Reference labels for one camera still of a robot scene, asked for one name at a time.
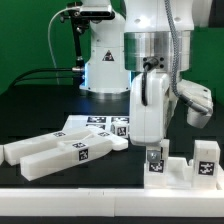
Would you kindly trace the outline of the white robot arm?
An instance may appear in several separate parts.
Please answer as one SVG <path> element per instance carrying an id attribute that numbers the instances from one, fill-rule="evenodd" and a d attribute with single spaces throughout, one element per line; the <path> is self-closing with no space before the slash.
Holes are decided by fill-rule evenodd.
<path id="1" fill-rule="evenodd" d="M 124 14 L 112 0 L 71 3 L 60 16 L 70 20 L 74 39 L 91 31 L 91 56 L 77 59 L 78 88 L 101 99 L 130 95 L 129 138 L 146 148 L 149 162 L 162 159 L 176 104 L 188 106 L 187 121 L 202 128 L 213 113 L 211 93 L 186 81 L 195 0 L 123 0 Z"/>

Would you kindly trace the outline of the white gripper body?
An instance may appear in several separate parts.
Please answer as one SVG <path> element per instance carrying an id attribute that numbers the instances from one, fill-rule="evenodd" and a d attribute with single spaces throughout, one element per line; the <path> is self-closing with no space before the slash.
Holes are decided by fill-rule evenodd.
<path id="1" fill-rule="evenodd" d="M 142 76 L 132 81 L 129 109 L 129 136 L 133 145 L 157 145 L 166 134 L 176 102 L 169 98 L 170 80 L 166 73 L 147 74 L 146 101 L 142 103 Z"/>

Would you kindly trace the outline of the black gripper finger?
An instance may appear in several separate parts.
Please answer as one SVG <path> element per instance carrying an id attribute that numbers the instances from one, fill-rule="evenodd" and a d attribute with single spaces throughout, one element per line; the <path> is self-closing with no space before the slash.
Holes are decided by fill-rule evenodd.
<path id="1" fill-rule="evenodd" d="M 147 146 L 146 158 L 148 162 L 158 163 L 161 160 L 161 147 L 160 146 Z"/>

